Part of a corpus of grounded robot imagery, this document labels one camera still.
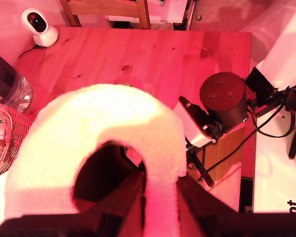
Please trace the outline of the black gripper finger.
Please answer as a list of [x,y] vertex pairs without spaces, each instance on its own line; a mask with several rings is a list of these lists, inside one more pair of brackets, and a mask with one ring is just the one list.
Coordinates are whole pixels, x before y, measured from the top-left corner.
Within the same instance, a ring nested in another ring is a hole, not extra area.
[[200,179],[203,179],[209,187],[213,187],[215,182],[209,175],[208,171],[204,167],[203,163],[197,157],[196,152],[187,150],[187,164],[193,169],[196,169],[200,174]]
[[135,170],[110,195],[83,214],[87,231],[142,231],[146,175]]
[[236,230],[238,213],[189,175],[177,181],[181,230]]

